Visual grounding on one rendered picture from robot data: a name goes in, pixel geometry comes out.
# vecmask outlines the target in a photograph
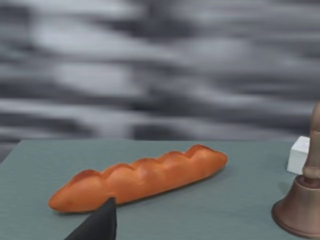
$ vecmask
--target bread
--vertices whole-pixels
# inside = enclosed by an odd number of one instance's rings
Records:
[[[87,169],[75,175],[49,200],[63,213],[93,211],[108,198],[118,205],[139,200],[205,179],[227,163],[228,157],[203,145],[185,153],[171,151],[158,158],[118,163],[103,172]]]

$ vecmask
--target white cube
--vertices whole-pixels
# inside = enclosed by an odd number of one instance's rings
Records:
[[[300,136],[291,147],[286,170],[290,173],[301,175],[302,168],[307,160],[310,138]]]

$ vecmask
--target green table surface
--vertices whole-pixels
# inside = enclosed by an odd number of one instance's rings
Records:
[[[117,208],[117,240],[292,240],[272,220],[289,190],[292,142],[24,140],[0,164],[0,240],[63,240],[88,215],[59,215],[49,197],[84,169],[185,151],[201,143],[228,155],[215,176]]]

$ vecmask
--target bell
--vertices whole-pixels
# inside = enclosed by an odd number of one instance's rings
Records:
[[[291,234],[320,238],[320,102],[311,117],[309,152],[302,175],[294,179],[288,194],[273,205],[272,217]]]

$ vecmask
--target table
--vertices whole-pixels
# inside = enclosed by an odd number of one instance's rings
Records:
[[[272,220],[289,190],[292,142],[23,140],[0,164],[0,239],[63,240],[86,217],[59,215],[47,202],[84,169],[185,151],[204,144],[226,153],[226,168],[199,183],[117,209],[117,240],[294,240]]]

